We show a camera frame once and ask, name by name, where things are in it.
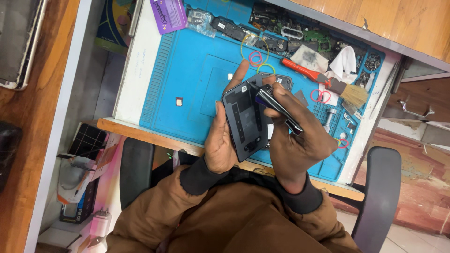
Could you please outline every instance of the brush bristles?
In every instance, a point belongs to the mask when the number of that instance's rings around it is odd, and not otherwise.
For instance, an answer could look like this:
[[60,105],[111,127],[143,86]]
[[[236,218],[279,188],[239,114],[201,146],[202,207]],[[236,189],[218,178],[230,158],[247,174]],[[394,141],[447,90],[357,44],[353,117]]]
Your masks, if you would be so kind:
[[347,103],[361,108],[367,101],[369,94],[361,86],[347,84],[340,97]]

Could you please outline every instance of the purple card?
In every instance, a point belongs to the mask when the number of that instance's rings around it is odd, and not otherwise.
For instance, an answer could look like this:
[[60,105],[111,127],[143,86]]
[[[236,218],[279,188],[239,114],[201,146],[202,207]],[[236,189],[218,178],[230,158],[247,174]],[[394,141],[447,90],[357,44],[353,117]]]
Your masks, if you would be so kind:
[[181,0],[150,0],[150,3],[160,34],[185,27],[187,18]]

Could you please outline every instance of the black cuff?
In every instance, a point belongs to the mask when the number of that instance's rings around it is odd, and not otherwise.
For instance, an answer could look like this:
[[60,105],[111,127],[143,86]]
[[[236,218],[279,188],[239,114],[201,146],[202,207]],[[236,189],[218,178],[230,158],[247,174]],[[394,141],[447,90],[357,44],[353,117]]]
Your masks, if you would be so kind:
[[290,194],[279,182],[278,185],[277,190],[284,203],[296,213],[310,213],[322,204],[322,193],[312,185],[308,172],[306,173],[305,186],[299,194]]
[[181,186],[191,195],[202,195],[217,181],[228,175],[228,172],[222,174],[211,172],[206,166],[204,156],[202,156],[191,167],[181,172]]

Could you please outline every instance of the hand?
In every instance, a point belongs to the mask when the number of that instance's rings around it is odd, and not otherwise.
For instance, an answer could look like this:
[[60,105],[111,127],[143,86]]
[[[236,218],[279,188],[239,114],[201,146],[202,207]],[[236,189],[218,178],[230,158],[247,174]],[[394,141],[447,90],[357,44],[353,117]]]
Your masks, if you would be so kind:
[[277,82],[273,88],[274,97],[304,130],[299,136],[289,134],[285,116],[270,108],[264,110],[274,121],[269,151],[275,175],[286,191],[298,194],[303,190],[307,169],[330,156],[338,142],[291,92]]
[[[247,60],[241,62],[223,93],[242,82],[247,73],[248,65]],[[264,84],[274,82],[275,76],[263,78]],[[238,162],[226,121],[225,107],[220,101],[216,101],[216,116],[205,141],[205,162],[211,172],[219,174],[229,171]]]

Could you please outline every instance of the wooden drawer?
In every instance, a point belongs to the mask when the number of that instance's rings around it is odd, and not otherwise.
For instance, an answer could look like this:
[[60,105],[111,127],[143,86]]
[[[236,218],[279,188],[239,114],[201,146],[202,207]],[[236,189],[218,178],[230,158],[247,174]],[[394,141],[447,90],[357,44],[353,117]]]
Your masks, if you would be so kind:
[[[450,122],[450,77],[430,79],[400,84],[396,94],[392,94],[383,117],[397,119],[418,119]],[[429,108],[435,113],[421,118],[403,112],[399,100],[406,102],[406,110],[424,115]]]

